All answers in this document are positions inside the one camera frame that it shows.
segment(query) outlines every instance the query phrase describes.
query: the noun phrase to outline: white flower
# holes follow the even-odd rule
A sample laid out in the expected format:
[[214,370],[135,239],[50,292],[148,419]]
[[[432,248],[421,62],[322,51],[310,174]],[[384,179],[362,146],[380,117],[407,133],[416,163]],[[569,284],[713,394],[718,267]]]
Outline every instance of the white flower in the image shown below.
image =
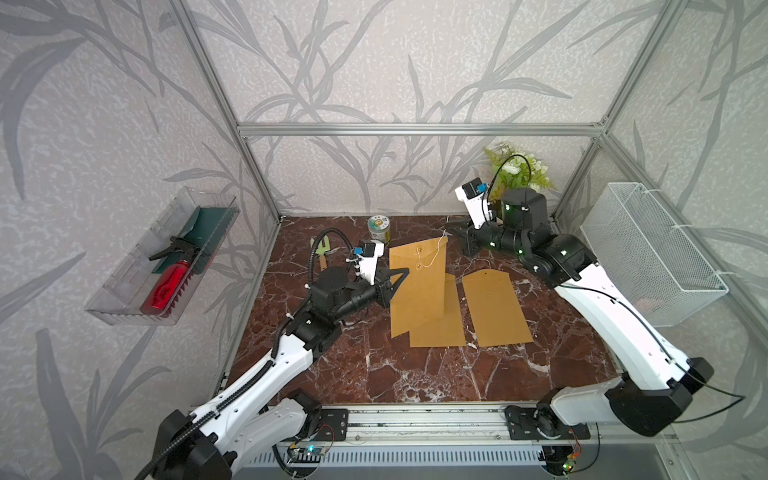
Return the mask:
[[509,162],[507,162],[507,164],[502,167],[502,170],[512,175],[517,175],[520,173],[520,167],[517,165],[512,165]]

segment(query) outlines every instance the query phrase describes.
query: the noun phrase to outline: green cloth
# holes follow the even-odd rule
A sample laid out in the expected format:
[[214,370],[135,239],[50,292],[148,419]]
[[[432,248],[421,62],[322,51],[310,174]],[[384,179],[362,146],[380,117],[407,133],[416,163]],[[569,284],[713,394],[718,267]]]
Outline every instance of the green cloth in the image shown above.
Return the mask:
[[[205,271],[210,259],[214,256],[219,249],[219,245],[224,240],[224,235],[227,233],[235,214],[237,214],[236,207],[200,207],[196,210],[197,219],[195,220],[192,229],[183,237],[185,240],[194,243],[195,245],[202,247],[205,245],[199,253],[199,259],[195,263],[192,273],[202,273]],[[178,262],[181,259],[181,253],[172,253],[165,257],[165,260],[160,262],[160,265],[154,270],[153,273],[162,273],[169,266]]]

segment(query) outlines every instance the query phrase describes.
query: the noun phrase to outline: artificial plant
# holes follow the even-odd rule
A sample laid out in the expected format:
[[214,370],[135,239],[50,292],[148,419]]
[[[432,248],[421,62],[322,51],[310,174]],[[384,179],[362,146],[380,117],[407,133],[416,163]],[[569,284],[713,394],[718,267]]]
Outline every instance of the artificial plant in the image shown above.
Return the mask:
[[[491,161],[493,173],[498,172],[496,182],[493,185],[489,198],[491,201],[499,200],[505,191],[512,188],[529,186],[532,190],[540,192],[545,188],[554,188],[552,180],[547,177],[547,166],[536,160],[532,154],[526,154],[512,147],[509,142],[500,142],[493,149],[485,148],[485,154]],[[504,161],[511,155],[519,154],[528,159],[531,165],[531,183],[528,184],[528,165],[520,157],[511,158],[506,164]]]

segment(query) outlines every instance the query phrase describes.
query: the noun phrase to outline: black cable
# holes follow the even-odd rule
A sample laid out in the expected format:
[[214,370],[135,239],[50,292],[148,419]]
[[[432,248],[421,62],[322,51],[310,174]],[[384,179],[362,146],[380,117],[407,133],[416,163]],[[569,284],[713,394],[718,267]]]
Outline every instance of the black cable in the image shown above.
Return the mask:
[[306,475],[300,474],[298,470],[295,470],[289,467],[288,464],[284,462],[283,456],[280,454],[280,451],[277,449],[277,445],[272,445],[272,453],[275,455],[275,461],[280,466],[280,469],[283,470],[283,472],[290,475],[291,478],[307,478],[317,470],[317,467],[305,467],[305,468],[311,468],[312,471],[307,473]]
[[498,166],[498,170],[491,179],[491,183],[488,185],[488,189],[483,194],[483,200],[487,200],[488,196],[491,194],[491,190],[493,190],[493,184],[496,183],[496,177],[498,177],[498,172],[502,171],[502,167],[504,167],[508,161],[515,157],[522,158],[525,160],[525,164],[528,165],[528,183],[525,185],[525,193],[523,194],[523,204],[528,205],[528,185],[531,184],[531,180],[533,179],[533,170],[531,169],[531,164],[528,163],[528,159],[525,158],[525,155],[520,154],[512,154],[509,157],[506,157],[502,164]]
[[239,389],[237,389],[232,395],[226,397],[222,402],[219,402],[216,405],[216,412],[210,411],[200,417],[200,420],[195,422],[189,429],[185,430],[184,433],[176,437],[171,443],[168,444],[168,446],[160,453],[155,455],[145,466],[141,469],[141,471],[136,475],[135,480],[144,480],[150,473],[152,473],[153,470],[157,468],[157,466],[162,462],[168,455],[175,449],[179,448],[182,444],[184,444],[189,438],[195,433],[200,430],[200,427],[208,423],[211,419],[216,418],[219,414],[221,414],[221,411],[224,410],[226,407],[228,407],[232,402],[240,398],[250,387],[256,384],[261,377],[264,376],[267,370],[272,368],[274,365],[274,361],[272,359],[268,359],[263,367],[261,367],[261,370],[257,372],[253,378],[248,380],[248,382],[245,382],[243,386],[241,386]]
[[[596,292],[596,293],[600,293],[602,295],[607,296],[608,298],[610,298],[614,302],[618,303],[619,305],[621,305],[622,307],[627,309],[627,311],[629,313],[631,313],[632,316],[634,316],[634,318],[636,318],[638,322],[640,322],[640,324],[646,329],[646,331],[648,331],[650,336],[652,336],[654,338],[656,343],[659,345],[659,347],[664,352],[664,354],[669,358],[669,360],[674,359],[674,357],[672,355],[670,355],[670,353],[667,351],[667,349],[664,348],[664,345],[662,345],[661,341],[654,335],[654,333],[653,333],[653,331],[651,331],[650,327],[648,325],[646,325],[645,322],[639,316],[637,316],[637,314],[630,307],[626,306],[624,304],[624,302],[622,302],[621,300],[617,299],[615,296],[612,296],[612,295],[610,295],[608,293],[605,293],[605,292],[601,292],[600,290],[595,290],[595,289],[592,289],[592,288],[587,288],[586,286],[572,286],[572,285],[558,285],[558,286],[562,286],[563,288],[570,288],[570,289],[573,289],[573,290],[589,290],[591,292]],[[680,364],[677,363],[677,362],[675,362],[674,365],[678,369],[682,370],[685,375],[688,375],[690,378],[692,378],[694,381],[700,383],[702,386],[706,386],[708,389],[712,389],[715,392],[720,392],[720,393],[722,393],[724,395],[728,395],[728,396],[733,397],[733,398],[738,399],[738,400],[736,400],[735,402],[731,403],[728,406],[723,407],[720,410],[717,410],[716,412],[708,413],[706,415],[702,415],[701,417],[696,417],[695,419],[678,420],[678,421],[672,422],[672,423],[691,423],[691,422],[697,422],[699,420],[708,419],[711,416],[717,415],[718,413],[725,412],[726,410],[728,410],[729,408],[735,406],[737,403],[742,402],[746,398],[746,395],[739,395],[738,393],[726,392],[725,390],[720,390],[717,387],[713,387],[712,385],[710,385],[710,384],[708,384],[706,382],[702,382],[701,380],[699,380],[695,376],[691,375],[686,369],[684,369],[682,366],[680,366]]]
[[677,420],[676,422],[672,422],[672,423],[691,423],[691,422],[698,422],[699,420],[708,419],[708,418],[710,418],[712,416],[717,415],[718,413],[725,412],[726,410],[728,410],[732,406],[735,406],[737,403],[742,402],[746,398],[746,395],[739,395],[738,393],[726,392],[725,390],[720,390],[717,387],[713,387],[712,385],[707,384],[706,382],[702,382],[701,380],[699,380],[695,376],[691,375],[689,372],[687,372],[685,369],[683,369],[683,367],[681,367],[679,365],[677,365],[677,368],[683,370],[683,372],[685,372],[686,375],[688,375],[690,378],[694,379],[695,381],[699,382],[702,386],[706,386],[708,389],[712,389],[715,392],[720,392],[720,393],[722,393],[724,395],[728,395],[728,396],[733,397],[733,398],[735,398],[737,400],[735,402],[732,402],[728,406],[724,406],[722,409],[717,410],[716,412],[707,413],[706,415],[702,415],[701,417],[696,417],[694,419]]
[[[294,311],[293,315],[299,313],[299,311],[304,308],[304,306],[310,301],[310,296],[307,295],[302,303],[299,305],[299,308]],[[286,326],[288,326],[288,323],[291,321],[291,318],[286,318],[283,322],[280,323],[280,325],[277,327],[277,330],[275,330],[275,338],[272,342],[272,353],[270,354],[272,356],[271,359],[267,360],[267,362],[264,364],[264,366],[261,367],[261,370],[257,372],[255,376],[253,376],[250,380],[245,382],[239,389],[235,390],[234,393],[226,397],[224,400],[219,402],[216,405],[216,412],[208,412],[202,417],[200,417],[200,420],[198,420],[196,423],[194,423],[187,431],[176,437],[171,443],[168,444],[168,447],[165,448],[162,452],[154,456],[149,463],[147,463],[143,469],[139,472],[138,475],[136,475],[135,480],[144,480],[150,473],[152,473],[153,470],[156,469],[156,467],[160,464],[160,462],[163,461],[164,458],[168,457],[168,455],[175,449],[177,449],[180,445],[182,445],[184,442],[186,442],[195,432],[200,430],[200,427],[208,423],[212,418],[215,418],[218,416],[218,414],[221,414],[221,412],[231,405],[235,400],[239,399],[248,389],[256,385],[256,382],[258,382],[269,370],[272,368],[272,366],[275,365],[275,359],[277,358],[277,353],[280,350],[280,337],[283,335],[283,331],[285,330]]]
[[659,341],[659,339],[658,339],[658,338],[656,338],[656,336],[654,335],[654,332],[653,332],[653,330],[651,330],[651,329],[650,329],[650,327],[649,327],[648,325],[646,325],[646,324],[645,324],[645,322],[644,322],[644,321],[643,321],[643,320],[642,320],[642,319],[641,319],[639,316],[637,316],[637,314],[636,314],[636,313],[635,313],[635,312],[634,312],[634,311],[633,311],[633,310],[632,310],[630,307],[628,307],[628,306],[624,305],[624,304],[621,302],[621,300],[619,300],[619,299],[618,299],[618,298],[616,298],[615,296],[613,296],[613,295],[611,295],[611,294],[609,294],[609,293],[605,293],[605,292],[602,292],[602,291],[600,291],[600,290],[595,290],[594,288],[588,288],[588,287],[586,287],[586,286],[573,286],[573,285],[558,285],[558,286],[562,286],[563,288],[570,288],[570,289],[573,289],[573,290],[589,290],[590,292],[600,293],[601,295],[605,295],[605,296],[607,296],[608,298],[610,298],[611,300],[613,300],[613,301],[614,301],[614,303],[619,303],[619,304],[620,304],[622,307],[624,307],[625,309],[627,309],[627,311],[628,311],[629,313],[631,313],[631,314],[632,314],[632,316],[634,316],[634,318],[636,318],[638,322],[640,322],[640,324],[643,326],[643,328],[645,328],[645,330],[648,332],[648,335],[650,335],[650,336],[652,336],[652,337],[654,338],[654,340],[656,341],[656,343],[658,343],[658,344],[659,344],[659,347],[661,348],[661,351],[662,351],[662,352],[664,352],[664,355],[666,355],[666,356],[669,358],[669,360],[672,360],[672,359],[674,358],[674,357],[673,357],[673,356],[672,356],[672,355],[671,355],[671,354],[670,354],[670,353],[667,351],[667,349],[665,349],[665,348],[664,348],[664,345],[662,345],[662,344],[661,344],[661,342]]
[[310,260],[307,262],[307,265],[306,265],[306,284],[309,285],[309,286],[312,286],[312,283],[314,281],[314,274],[315,274],[315,252],[317,251],[317,246],[320,245],[320,242],[323,241],[323,237],[325,235],[327,235],[328,233],[335,233],[336,235],[341,237],[341,239],[344,240],[344,244],[349,249],[350,253],[353,250],[352,242],[350,242],[349,238],[346,237],[344,232],[342,232],[338,228],[328,227],[325,230],[323,230],[322,232],[320,232],[320,234],[317,237],[314,237],[312,239],[312,243],[310,245]]
[[600,426],[597,423],[595,423],[594,427],[596,429],[598,429],[598,452],[596,454],[594,454],[594,460],[592,460],[592,463],[590,463],[586,467],[582,468],[581,470],[571,470],[571,473],[583,472],[584,470],[589,469],[598,460],[598,457],[600,456]]

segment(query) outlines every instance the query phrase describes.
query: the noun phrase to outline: envelope string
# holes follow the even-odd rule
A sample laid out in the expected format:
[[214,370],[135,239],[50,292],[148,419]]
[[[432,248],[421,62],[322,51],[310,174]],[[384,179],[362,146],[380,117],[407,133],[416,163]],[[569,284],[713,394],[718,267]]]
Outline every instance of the envelope string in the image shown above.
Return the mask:
[[[440,238],[437,240],[437,252],[435,252],[435,257],[434,257],[434,258],[432,258],[432,261],[431,261],[431,262],[429,262],[429,265],[422,265],[424,268],[429,268],[429,267],[431,267],[431,266],[432,266],[432,264],[435,262],[435,260],[437,260],[437,256],[440,254],[440,242],[441,242],[441,241],[442,241],[442,239],[445,237],[445,234],[446,234],[446,232],[445,232],[445,230],[443,230],[443,231],[442,231],[442,236],[440,236]],[[418,256],[419,256],[419,265],[421,265],[421,264],[422,264],[422,254],[421,254],[421,251],[422,251],[421,247],[419,247],[419,248],[417,248],[417,249],[416,249],[416,255],[418,255]]]

